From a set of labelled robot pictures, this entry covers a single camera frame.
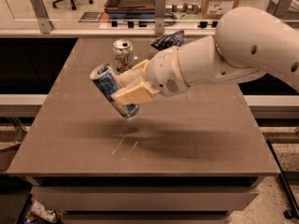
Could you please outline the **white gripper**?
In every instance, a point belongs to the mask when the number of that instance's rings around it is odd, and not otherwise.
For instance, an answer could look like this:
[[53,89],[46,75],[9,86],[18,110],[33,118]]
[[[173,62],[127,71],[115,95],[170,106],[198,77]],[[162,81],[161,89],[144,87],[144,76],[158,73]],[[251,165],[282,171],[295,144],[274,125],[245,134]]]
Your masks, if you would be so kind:
[[[135,80],[147,78],[149,82],[130,84]],[[149,103],[157,93],[170,97],[189,88],[180,70],[176,46],[159,51],[150,61],[144,60],[136,64],[132,69],[118,75],[117,81],[121,89],[111,97],[121,105]]]

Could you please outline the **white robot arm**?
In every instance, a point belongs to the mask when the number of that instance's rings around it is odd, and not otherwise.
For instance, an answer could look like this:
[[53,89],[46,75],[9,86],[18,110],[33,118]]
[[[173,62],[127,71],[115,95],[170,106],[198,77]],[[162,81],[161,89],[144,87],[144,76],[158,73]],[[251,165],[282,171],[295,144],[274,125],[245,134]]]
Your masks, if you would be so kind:
[[299,90],[299,32],[255,7],[238,7],[218,21],[215,34],[156,53],[117,78],[119,104],[174,96],[199,84],[243,83],[265,74]]

